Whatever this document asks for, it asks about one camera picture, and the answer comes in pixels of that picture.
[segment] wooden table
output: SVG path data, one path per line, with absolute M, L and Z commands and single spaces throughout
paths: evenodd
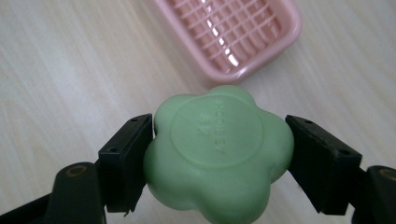
M 311 119 L 363 154 L 396 166 L 396 1 L 297 0 L 298 41 L 240 84 L 268 111 Z M 138 0 L 0 2 L 0 213 L 51 191 L 71 163 L 166 98 L 207 91 Z M 289 173 L 257 223 L 350 223 L 326 217 Z M 145 189 L 108 223 L 205 223 Z

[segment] light wood surface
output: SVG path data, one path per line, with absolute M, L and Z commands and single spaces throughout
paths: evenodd
M 266 110 L 311 119 L 396 167 L 396 1 L 297 0 L 298 41 L 240 84 Z M 129 118 L 203 93 L 138 0 L 0 1 L 0 214 L 51 191 L 56 173 L 97 151 Z M 290 174 L 257 223 L 350 223 L 317 214 Z M 206 223 L 145 189 L 108 223 Z

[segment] pink plastic tray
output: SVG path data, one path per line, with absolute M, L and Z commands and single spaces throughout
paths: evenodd
M 236 84 L 299 35 L 293 0 L 147 0 L 196 75 Z

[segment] embossed circle on soap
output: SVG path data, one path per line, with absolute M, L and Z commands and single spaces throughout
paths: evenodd
M 230 96 L 207 96 L 183 105 L 171 139 L 181 156 L 205 167 L 236 165 L 262 145 L 262 122 L 249 105 Z

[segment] pink basket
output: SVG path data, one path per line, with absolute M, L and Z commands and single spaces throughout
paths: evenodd
M 195 73 L 237 84 L 298 37 L 293 0 L 147 0 Z

